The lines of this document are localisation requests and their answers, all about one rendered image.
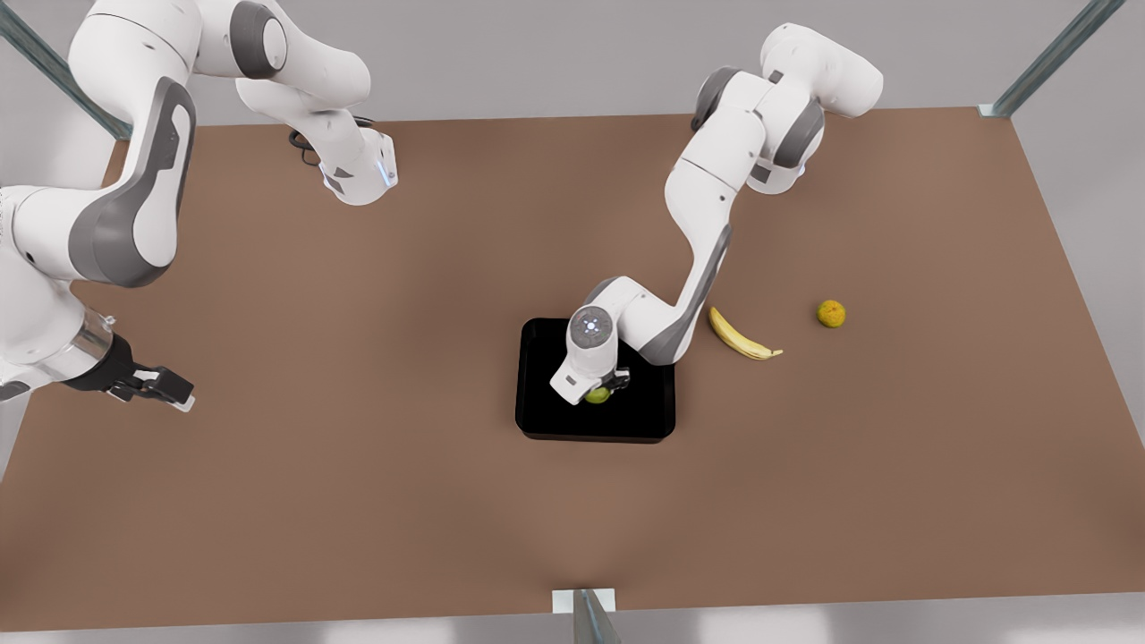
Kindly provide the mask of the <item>black square tray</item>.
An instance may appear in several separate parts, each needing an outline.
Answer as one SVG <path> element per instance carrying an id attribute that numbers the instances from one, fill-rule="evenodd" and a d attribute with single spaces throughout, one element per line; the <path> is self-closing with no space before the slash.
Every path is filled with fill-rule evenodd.
<path id="1" fill-rule="evenodd" d="M 529 319 L 521 329 L 515 421 L 532 439 L 661 443 L 676 429 L 676 366 L 654 366 L 619 343 L 627 387 L 605 402 L 569 405 L 548 384 L 567 354 L 568 319 Z"/>

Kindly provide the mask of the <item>silver frame post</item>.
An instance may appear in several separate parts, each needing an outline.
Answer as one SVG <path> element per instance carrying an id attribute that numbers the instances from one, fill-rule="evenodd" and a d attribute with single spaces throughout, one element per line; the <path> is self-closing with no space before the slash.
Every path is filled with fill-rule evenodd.
<path id="1" fill-rule="evenodd" d="M 1033 97 L 1036 91 L 1063 68 L 1072 54 L 1110 21 L 1127 0 L 1089 0 L 1063 31 L 1039 54 L 1001 97 L 986 105 L 977 105 L 977 113 L 988 119 L 1010 119 Z"/>
<path id="2" fill-rule="evenodd" d="M 76 107 L 80 107 L 94 121 L 98 123 L 114 141 L 128 141 L 132 134 L 129 123 L 119 121 L 106 113 L 93 99 L 82 93 L 68 62 L 40 37 L 25 19 L 14 11 L 9 3 L 0 0 L 0 37 L 11 48 L 29 61 L 42 76 L 52 81 Z"/>
<path id="3" fill-rule="evenodd" d="M 611 623 L 616 612 L 616 590 L 556 589 L 551 592 L 552 613 L 572 615 L 572 643 L 622 644 Z"/>

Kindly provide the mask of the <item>yellow banana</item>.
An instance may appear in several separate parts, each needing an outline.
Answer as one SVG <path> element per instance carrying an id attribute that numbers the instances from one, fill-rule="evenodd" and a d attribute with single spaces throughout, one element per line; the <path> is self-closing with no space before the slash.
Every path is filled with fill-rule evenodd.
<path id="1" fill-rule="evenodd" d="M 769 350 L 761 345 L 761 343 L 752 341 L 747 335 L 740 333 L 716 307 L 710 307 L 708 311 L 708 322 L 710 322 L 712 330 L 718 335 L 720 341 L 726 343 L 728 347 L 743 356 L 755 361 L 766 361 L 784 354 L 782 350 Z"/>

